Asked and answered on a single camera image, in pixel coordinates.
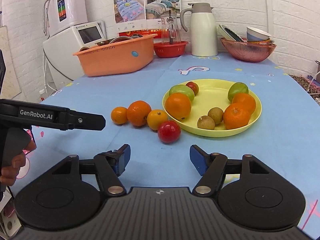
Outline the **person's left hand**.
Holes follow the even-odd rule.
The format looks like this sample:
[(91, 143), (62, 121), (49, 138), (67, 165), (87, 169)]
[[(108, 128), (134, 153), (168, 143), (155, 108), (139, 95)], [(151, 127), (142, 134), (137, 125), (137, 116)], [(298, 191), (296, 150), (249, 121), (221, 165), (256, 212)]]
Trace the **person's left hand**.
[(16, 177), (22, 167), (25, 166), (26, 157), (22, 151), (12, 159), (11, 166), (3, 167), (1, 170), (1, 184), (5, 186), (12, 186), (16, 181)]

